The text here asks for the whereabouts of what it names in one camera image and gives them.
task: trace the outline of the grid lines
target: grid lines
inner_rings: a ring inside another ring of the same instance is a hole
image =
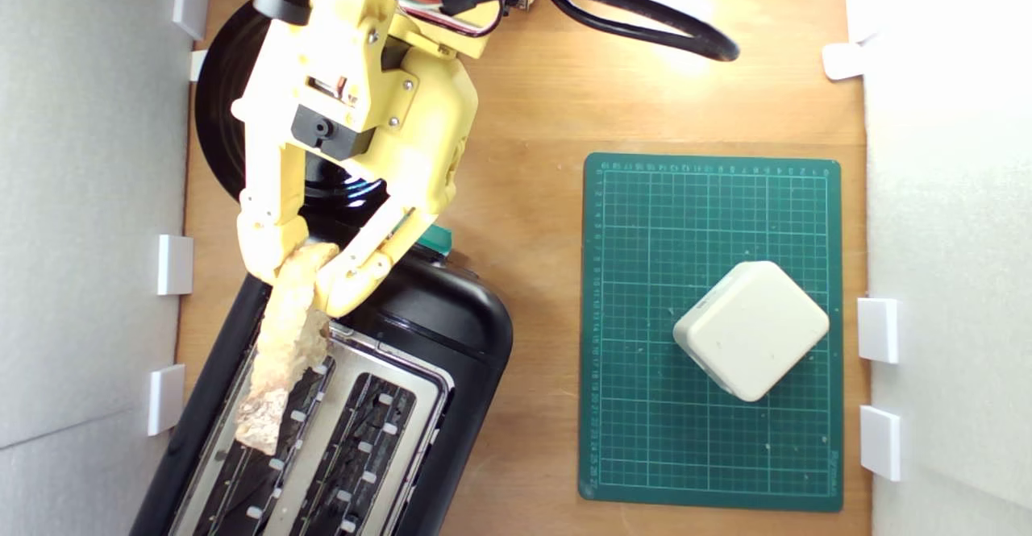
[[[585,164],[581,493],[841,507],[841,235],[831,161],[595,154]],[[777,262],[832,332],[744,403],[673,342],[736,263]]]

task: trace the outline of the white wall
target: white wall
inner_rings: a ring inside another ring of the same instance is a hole
[[[865,50],[870,291],[900,301],[903,478],[878,536],[1032,534],[1032,0],[881,0]]]
[[[167,438],[192,42],[172,0],[0,4],[0,533],[125,533]]]

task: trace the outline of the white clip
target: white clip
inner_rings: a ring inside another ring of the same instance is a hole
[[[854,42],[825,44],[821,51],[825,74],[832,81],[860,76],[866,65],[864,49]]]

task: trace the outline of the white cube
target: white cube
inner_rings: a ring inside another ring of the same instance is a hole
[[[825,311],[777,264],[742,262],[678,320],[674,341],[727,392],[759,401],[828,327]]]

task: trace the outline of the bread slice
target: bread slice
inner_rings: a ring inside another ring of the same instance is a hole
[[[277,274],[262,316],[251,387],[236,412],[236,440],[272,455],[287,397],[307,369],[326,358],[329,317],[312,308],[316,275],[338,253],[335,244],[301,246]]]

